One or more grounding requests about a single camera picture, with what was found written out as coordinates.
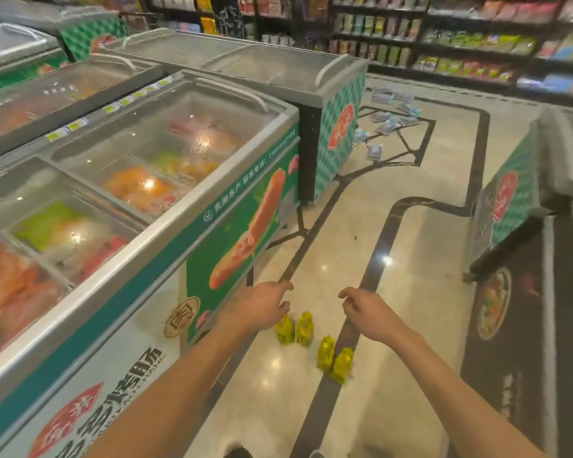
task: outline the tiled floor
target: tiled floor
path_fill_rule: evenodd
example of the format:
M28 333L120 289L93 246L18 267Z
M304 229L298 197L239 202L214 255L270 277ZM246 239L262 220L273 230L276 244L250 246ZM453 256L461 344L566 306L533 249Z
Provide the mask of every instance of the tiled floor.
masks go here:
M317 344L341 331L357 343L337 293L364 282L459 368L474 290L461 281L468 205L539 108L370 76L374 85L414 94L425 123L374 137L384 149L374 166L365 144L356 146L320 202L293 215L254 269L255 283L293 282L292 313L312 312L316 344L281 347L273 331L257 335L186 458L222 457L233 442L255 458L305 457L317 447L330 458L443 455L441 424L395 354L359 339L340 390L315 368ZM393 107L370 99L367 91L359 126L374 132L369 115Z

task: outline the price tag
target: price tag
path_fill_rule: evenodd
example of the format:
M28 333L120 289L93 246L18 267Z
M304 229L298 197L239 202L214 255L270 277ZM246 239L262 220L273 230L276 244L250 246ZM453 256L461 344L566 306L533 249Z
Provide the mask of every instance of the price tag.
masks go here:
M114 111L119 110L121 108L121 105L117 102L113 102L111 104L109 104L108 106L104 106L104 111L107 114L112 114Z
M144 90L144 89L142 89L142 90L136 91L132 96L133 96L135 99L138 99L138 98L142 98L143 96L146 96L146 93L147 93L147 91Z
M172 78L172 76L168 76L165 79L161 79L158 83L160 87L164 87L168 84L171 84L174 81L174 79Z
M80 119L75 120L74 122L70 122L68 125L66 125L66 128L71 132L74 132L75 130L78 130L79 128L86 126L88 123L89 122L87 121L86 118L81 117Z
M121 106L127 106L128 104L132 104L135 100L136 99L132 95L129 95L129 96L126 96L125 98L121 98L119 100L119 104Z
M146 91L155 91L159 90L159 84L155 82L154 84L150 84L145 88Z
M66 127L61 127L55 130L54 132L49 133L48 135L46 135L46 137L50 142L54 142L59 138L65 137L66 135L68 135L68 130L66 130Z

